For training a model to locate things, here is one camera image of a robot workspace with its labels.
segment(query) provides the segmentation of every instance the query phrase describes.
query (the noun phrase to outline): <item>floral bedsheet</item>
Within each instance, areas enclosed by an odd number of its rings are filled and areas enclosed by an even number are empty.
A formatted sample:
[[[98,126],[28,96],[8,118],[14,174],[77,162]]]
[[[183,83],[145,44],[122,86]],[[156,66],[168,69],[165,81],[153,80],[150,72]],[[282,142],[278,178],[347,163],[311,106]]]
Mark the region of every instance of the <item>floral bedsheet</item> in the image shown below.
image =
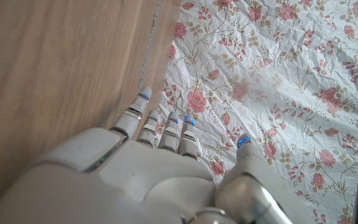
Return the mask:
[[[199,161],[219,183],[248,131],[316,223],[351,223],[358,1],[183,1],[170,59],[158,134],[172,110],[193,114]]]

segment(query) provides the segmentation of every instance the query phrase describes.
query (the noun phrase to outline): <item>wooden panel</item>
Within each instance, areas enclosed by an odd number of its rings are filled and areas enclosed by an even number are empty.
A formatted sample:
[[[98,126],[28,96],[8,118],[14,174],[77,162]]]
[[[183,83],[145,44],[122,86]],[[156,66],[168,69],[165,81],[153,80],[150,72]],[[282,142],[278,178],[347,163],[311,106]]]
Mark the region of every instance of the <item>wooden panel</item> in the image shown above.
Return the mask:
[[[155,23],[154,37],[149,53],[149,61],[145,70],[145,86],[150,86],[153,96],[149,101],[145,114],[150,110],[157,109],[160,102],[162,85],[169,60],[173,35],[179,16],[180,0],[162,1],[158,17]]]
[[[84,129],[109,128],[129,105],[156,7],[157,0],[0,0],[0,196],[42,151]],[[172,41],[171,17],[161,15],[160,35],[171,34],[153,42],[148,63]],[[163,63],[154,70],[165,71]]]

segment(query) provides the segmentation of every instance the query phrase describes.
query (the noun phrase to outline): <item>robot finger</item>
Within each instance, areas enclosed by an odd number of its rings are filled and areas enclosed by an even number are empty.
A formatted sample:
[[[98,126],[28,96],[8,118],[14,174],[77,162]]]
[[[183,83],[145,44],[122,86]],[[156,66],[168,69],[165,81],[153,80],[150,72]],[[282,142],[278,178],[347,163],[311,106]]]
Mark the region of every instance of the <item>robot finger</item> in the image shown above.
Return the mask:
[[[248,133],[242,134],[237,142],[237,162],[251,155],[260,159],[264,158],[260,149],[255,145],[254,138]]]
[[[153,148],[155,139],[155,128],[157,127],[157,116],[158,113],[156,110],[150,111],[136,141],[144,143],[147,146]]]
[[[114,126],[110,129],[111,131],[118,131],[128,139],[131,139],[137,129],[140,119],[142,118],[146,104],[149,102],[152,96],[152,89],[148,86],[144,87],[140,93],[136,96],[135,100],[120,115]]]
[[[186,114],[181,130],[178,154],[190,156],[197,160],[196,136],[194,134],[194,118],[191,114]]]
[[[159,149],[167,149],[172,152],[176,152],[177,147],[177,126],[178,126],[178,115],[172,111],[169,116],[167,123],[165,124],[164,132],[162,133]]]

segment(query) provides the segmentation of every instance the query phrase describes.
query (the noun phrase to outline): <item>robot fingertip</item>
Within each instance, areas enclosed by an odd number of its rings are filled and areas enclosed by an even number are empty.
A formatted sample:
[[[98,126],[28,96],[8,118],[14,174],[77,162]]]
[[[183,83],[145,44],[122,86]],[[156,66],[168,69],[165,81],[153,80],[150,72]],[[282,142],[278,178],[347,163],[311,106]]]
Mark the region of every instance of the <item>robot fingertip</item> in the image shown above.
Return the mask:
[[[237,142],[237,148],[240,148],[243,144],[251,142],[252,136],[249,133],[244,133],[239,137]]]
[[[176,113],[175,111],[171,111],[171,113],[168,116],[168,119],[178,122],[178,113]]]
[[[148,86],[143,87],[143,89],[140,91],[141,95],[146,96],[148,99],[152,97],[152,89]]]
[[[183,122],[190,123],[194,126],[195,125],[194,116],[192,114],[186,114],[185,117],[183,118]]]
[[[157,119],[158,113],[156,110],[151,110],[148,115],[149,118]]]

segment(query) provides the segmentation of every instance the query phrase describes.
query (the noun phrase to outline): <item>wooden surface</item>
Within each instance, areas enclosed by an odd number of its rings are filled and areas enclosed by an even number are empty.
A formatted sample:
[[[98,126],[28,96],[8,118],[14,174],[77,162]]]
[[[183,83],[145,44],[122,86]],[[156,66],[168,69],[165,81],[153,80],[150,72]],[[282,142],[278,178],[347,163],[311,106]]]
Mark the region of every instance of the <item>wooden surface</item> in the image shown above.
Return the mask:
[[[145,70],[146,80],[143,83],[145,86],[150,86],[153,90],[153,96],[149,101],[145,114],[150,110],[157,109],[160,102],[162,85],[164,83],[165,72],[167,71],[167,64],[171,51],[173,34],[177,26],[179,16],[180,0],[166,0],[162,1],[158,13],[159,18],[155,23],[155,31],[153,36],[152,46],[149,52],[149,59]]]
[[[109,128],[129,105],[157,1],[0,0],[0,196],[41,152],[87,128]],[[172,2],[160,5],[163,28],[146,65],[154,106],[175,28],[168,21],[177,19]]]

